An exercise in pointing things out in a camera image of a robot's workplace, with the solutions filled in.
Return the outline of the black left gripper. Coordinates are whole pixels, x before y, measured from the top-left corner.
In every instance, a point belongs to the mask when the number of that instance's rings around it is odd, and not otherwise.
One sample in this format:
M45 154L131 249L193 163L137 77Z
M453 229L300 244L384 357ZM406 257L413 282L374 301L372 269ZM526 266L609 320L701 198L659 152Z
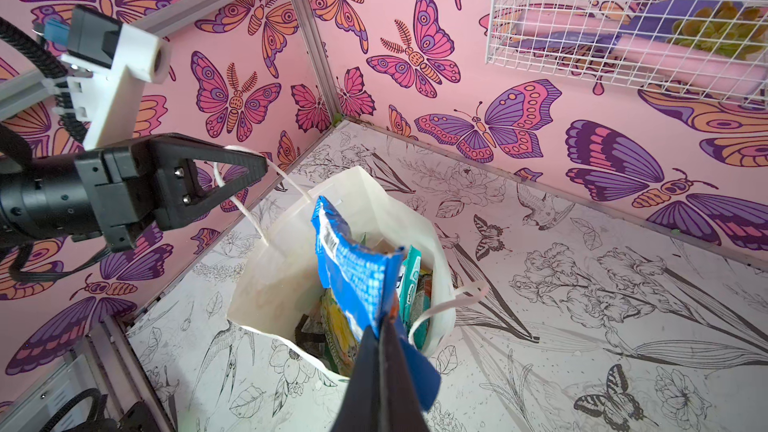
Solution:
M87 152L1 160L1 246L101 237L109 250L137 246L152 222L184 228L219 208L236 211L267 173L257 154L181 134Z

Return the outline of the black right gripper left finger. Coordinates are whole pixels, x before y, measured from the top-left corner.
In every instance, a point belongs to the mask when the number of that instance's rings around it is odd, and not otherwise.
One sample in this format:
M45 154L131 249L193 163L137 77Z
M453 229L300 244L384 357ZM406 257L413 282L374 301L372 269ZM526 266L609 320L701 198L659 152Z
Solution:
M373 330L367 327L332 432L379 430L379 379L379 342Z

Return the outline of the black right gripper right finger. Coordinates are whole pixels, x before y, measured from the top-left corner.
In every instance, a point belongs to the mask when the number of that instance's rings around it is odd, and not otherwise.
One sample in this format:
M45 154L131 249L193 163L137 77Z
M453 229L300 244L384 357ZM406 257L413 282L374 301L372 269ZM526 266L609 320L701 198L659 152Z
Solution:
M379 399L380 431L429 430L391 319L385 319L380 326Z

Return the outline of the green Fox's spring tea bag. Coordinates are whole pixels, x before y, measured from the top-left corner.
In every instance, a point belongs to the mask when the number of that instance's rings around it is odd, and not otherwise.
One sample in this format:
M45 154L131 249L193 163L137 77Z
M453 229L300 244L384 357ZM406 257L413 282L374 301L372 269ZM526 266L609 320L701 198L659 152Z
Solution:
M321 296L320 313L335 371L341 376L350 377L359 351L359 340L355 338L330 288Z

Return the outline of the blue snack packet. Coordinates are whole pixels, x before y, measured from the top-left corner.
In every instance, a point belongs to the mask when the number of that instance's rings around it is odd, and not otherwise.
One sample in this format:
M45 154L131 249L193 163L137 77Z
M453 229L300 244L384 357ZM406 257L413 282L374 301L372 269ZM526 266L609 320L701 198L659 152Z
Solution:
M410 247L382 253L356 241L347 221L324 196L317 198L312 224L322 286L332 290L355 338L360 339L367 327L378 338L382 322L399 305L398 276ZM421 409L427 412L438 395L439 373L410 343L399 311L394 326Z

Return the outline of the white paper bag with flower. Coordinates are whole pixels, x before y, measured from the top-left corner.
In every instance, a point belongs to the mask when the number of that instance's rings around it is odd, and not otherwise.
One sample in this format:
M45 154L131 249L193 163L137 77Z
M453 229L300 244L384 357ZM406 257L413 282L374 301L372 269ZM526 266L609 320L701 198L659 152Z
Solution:
M316 367L329 380L346 382L348 374L332 371L321 359L296 342L300 319L317 305L324 292L315 253L316 232L311 223L315 203L323 196L341 213L355 238L372 246L415 247L432 272L431 306L416 323L429 328L420 350L431 356L454 327L456 309L482 300L489 291L478 280L455 288L451 270L432 223L390 196L362 167L331 175L300 197L262 233L237 282L228 319L250 332L272 339Z

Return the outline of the teal Fox's fruits bag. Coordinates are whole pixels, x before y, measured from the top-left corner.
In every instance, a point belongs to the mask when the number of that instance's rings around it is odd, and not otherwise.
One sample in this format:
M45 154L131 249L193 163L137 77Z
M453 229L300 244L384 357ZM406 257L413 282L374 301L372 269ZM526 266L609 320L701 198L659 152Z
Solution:
M411 246L398 276L398 310L407 333L413 330L422 313L431 307L433 273L422 264L422 259L422 253Z

